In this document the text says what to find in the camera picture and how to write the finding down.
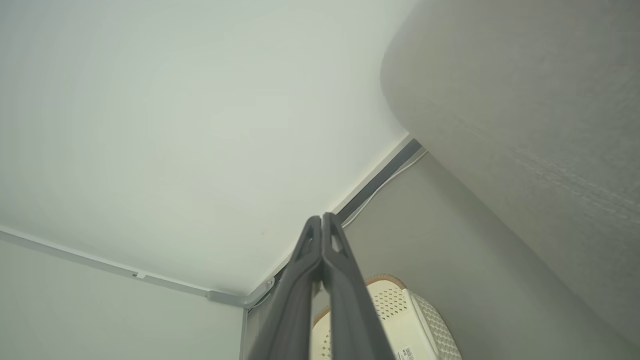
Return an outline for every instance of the wall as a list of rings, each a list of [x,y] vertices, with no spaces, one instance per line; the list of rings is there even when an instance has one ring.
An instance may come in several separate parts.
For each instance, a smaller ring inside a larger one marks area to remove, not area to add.
[[[465,359],[639,357],[430,154],[346,235],[363,276],[392,274],[432,303]],[[314,313],[327,303],[320,294]]]
[[[0,359],[237,359],[243,311],[0,241]]]

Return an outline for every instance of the gray fabric surface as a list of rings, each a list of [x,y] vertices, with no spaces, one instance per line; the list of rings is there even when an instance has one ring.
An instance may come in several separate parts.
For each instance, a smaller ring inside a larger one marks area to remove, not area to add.
[[[402,124],[640,344],[640,3],[420,4],[381,82]]]

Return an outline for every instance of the white cable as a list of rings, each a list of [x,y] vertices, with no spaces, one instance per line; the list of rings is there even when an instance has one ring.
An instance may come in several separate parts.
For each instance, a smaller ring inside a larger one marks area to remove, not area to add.
[[[369,204],[369,202],[371,201],[371,199],[373,199],[374,196],[376,196],[376,194],[378,193],[378,191],[380,191],[380,189],[382,189],[383,186],[385,186],[389,181],[391,181],[394,177],[400,175],[403,173],[403,171],[405,171],[406,169],[410,168],[413,164],[417,163],[418,160],[422,159],[423,156],[425,156],[428,153],[428,151],[423,152],[420,156],[418,156],[415,160],[413,160],[409,165],[403,167],[402,169],[398,170],[395,172],[395,174],[391,175],[384,183],[382,183],[382,185],[380,185],[376,191],[374,191],[371,196],[357,209],[357,211],[355,213],[353,213],[353,215],[351,215],[349,218],[349,221],[345,222],[342,225],[342,228],[344,229],[345,227],[349,226],[350,223],[352,223],[356,217],[358,217],[358,215],[362,212],[362,210]]]

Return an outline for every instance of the white ceiling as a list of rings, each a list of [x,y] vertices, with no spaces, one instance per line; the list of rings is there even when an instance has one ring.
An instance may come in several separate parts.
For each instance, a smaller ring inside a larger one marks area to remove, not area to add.
[[[414,0],[3,1],[0,225],[252,291],[406,131]]]

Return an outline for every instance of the white plastic basket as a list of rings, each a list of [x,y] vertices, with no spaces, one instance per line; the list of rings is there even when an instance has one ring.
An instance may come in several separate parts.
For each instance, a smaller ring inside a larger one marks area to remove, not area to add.
[[[462,359],[438,311],[387,274],[367,280],[367,290],[397,360]],[[331,316],[326,307],[314,320],[311,360],[331,359]]]

